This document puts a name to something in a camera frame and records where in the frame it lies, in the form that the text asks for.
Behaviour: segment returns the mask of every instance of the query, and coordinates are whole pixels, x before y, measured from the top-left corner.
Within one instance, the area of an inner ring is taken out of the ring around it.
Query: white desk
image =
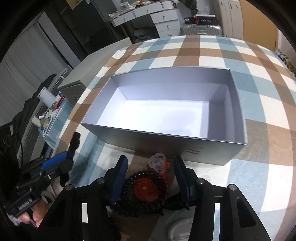
[[[184,23],[180,10],[171,0],[159,1],[137,7],[111,20],[114,27],[127,23],[138,17],[150,15],[159,37],[178,36]]]

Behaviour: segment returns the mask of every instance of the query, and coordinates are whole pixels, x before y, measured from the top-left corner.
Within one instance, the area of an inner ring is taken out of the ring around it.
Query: checkered tablecloth
[[[117,51],[98,69],[59,135],[58,153],[67,149],[74,131],[81,133],[71,182],[76,186],[89,184],[114,167],[120,155],[129,160],[128,175],[143,169],[149,156],[105,144],[80,122],[110,76],[169,66],[230,68],[247,124],[248,145],[225,166],[186,165],[213,185],[236,184],[271,239],[284,240],[296,223],[296,84],[280,59],[256,44],[215,36],[177,36]],[[168,178],[176,182],[172,168]],[[193,217],[193,213],[194,208],[167,211],[163,217],[119,217],[123,240],[167,240],[169,226]],[[217,229],[214,240],[218,240]]]

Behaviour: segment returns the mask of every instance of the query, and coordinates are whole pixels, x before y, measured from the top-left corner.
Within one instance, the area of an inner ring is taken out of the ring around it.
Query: white wardrobe door
[[[230,0],[233,37],[244,39],[244,26],[242,21],[242,9],[238,0]]]
[[[224,37],[232,37],[232,21],[228,0],[219,0]]]

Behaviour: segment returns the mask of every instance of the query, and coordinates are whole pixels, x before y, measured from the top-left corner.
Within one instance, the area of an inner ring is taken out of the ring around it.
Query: white lid
[[[168,231],[169,241],[188,241],[193,218],[186,218],[175,222]]]

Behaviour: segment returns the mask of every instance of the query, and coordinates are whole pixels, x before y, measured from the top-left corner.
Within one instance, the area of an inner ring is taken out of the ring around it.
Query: fabric
[[[148,40],[117,51],[98,70],[59,135],[57,153],[67,149],[74,131],[81,133],[71,182],[76,186],[87,185],[104,176],[120,155],[128,158],[128,176],[145,168],[149,156],[103,143],[80,122],[110,76],[170,66],[230,68],[246,121],[248,145],[225,166],[194,162],[186,165],[213,185],[236,184],[271,239],[284,240],[296,224],[296,83],[272,51],[242,40],[177,36]],[[167,177],[176,185],[172,165]],[[175,221],[192,218],[193,214],[191,208],[165,211],[163,217],[117,219],[123,240],[158,241],[167,240],[167,230]],[[218,224],[216,219],[214,240],[218,240]]]
[[[0,126],[23,109],[39,85],[67,65],[36,23],[13,42],[0,63]]]
[[[27,125],[31,122],[32,114],[34,113],[36,107],[38,106],[39,99],[38,94],[42,90],[43,87],[48,88],[49,85],[52,83],[54,77],[56,75],[52,74],[46,78],[38,87],[37,91],[33,94],[33,96],[26,100],[21,112],[17,113],[17,115],[13,118],[13,124],[16,126],[14,127],[15,131],[19,134],[20,139],[22,139]]]

